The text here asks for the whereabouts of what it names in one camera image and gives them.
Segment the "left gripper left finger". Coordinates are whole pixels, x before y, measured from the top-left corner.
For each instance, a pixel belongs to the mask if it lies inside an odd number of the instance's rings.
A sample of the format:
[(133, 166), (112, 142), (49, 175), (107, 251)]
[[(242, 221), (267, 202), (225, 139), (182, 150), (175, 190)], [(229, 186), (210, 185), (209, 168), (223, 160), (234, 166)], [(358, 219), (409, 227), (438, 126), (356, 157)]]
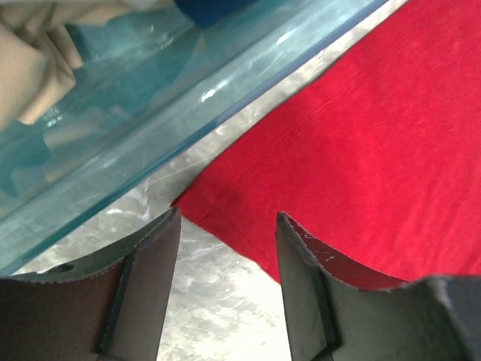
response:
[(181, 214), (43, 273), (1, 280), (3, 360), (155, 360)]

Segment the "red t shirt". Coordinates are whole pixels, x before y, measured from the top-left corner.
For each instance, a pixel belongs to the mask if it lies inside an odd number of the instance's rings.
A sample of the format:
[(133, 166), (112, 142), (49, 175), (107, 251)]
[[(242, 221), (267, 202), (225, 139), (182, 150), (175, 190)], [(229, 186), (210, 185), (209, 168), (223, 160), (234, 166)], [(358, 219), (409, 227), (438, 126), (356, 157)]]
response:
[(479, 274), (480, 3), (405, 3), (174, 205), (274, 279), (281, 211), (387, 275)]

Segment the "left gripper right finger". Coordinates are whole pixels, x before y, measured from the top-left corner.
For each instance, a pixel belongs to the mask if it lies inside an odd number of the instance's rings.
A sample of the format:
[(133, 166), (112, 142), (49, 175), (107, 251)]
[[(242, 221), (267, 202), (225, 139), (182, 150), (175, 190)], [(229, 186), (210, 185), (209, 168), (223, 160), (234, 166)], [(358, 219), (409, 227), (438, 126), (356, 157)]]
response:
[(480, 279), (406, 282), (368, 268), (277, 216), (293, 360), (478, 360)]

